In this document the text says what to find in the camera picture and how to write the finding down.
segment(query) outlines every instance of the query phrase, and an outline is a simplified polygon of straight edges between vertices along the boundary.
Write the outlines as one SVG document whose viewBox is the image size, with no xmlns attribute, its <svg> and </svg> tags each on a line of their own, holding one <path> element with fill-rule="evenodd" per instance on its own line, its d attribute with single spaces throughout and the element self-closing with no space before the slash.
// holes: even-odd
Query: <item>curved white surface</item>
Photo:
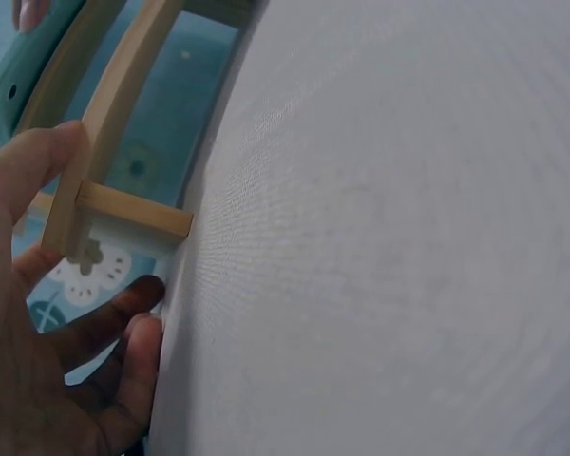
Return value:
<svg viewBox="0 0 570 456">
<path fill-rule="evenodd" d="M 153 455 L 570 456 L 570 0 L 272 0 L 206 149 Z"/>
</svg>

